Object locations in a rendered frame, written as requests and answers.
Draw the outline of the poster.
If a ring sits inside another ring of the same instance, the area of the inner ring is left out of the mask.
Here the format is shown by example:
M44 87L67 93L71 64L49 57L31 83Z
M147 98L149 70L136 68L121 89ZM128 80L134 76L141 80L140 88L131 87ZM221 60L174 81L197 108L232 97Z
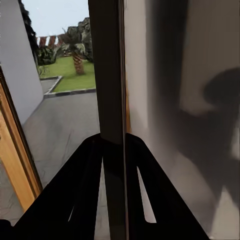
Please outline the poster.
M124 0L88 0L110 240L129 240Z

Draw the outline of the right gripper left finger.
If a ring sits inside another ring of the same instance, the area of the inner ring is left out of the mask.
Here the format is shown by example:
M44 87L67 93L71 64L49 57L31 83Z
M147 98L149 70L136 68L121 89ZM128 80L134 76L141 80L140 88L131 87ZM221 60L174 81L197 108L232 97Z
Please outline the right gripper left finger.
M3 240L94 240L101 133L83 141Z

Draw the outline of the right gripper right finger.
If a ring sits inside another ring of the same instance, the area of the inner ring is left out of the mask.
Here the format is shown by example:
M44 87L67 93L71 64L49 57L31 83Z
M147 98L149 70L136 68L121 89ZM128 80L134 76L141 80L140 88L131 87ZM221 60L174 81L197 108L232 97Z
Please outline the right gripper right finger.
M145 142L125 135L128 240L210 240ZM145 220L139 168L156 223Z

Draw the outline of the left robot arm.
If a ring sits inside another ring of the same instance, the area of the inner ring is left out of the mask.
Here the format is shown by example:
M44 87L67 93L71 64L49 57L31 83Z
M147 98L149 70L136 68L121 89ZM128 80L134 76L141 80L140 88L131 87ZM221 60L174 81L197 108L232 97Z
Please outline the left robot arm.
M0 219L0 240L3 240L12 228L9 220Z

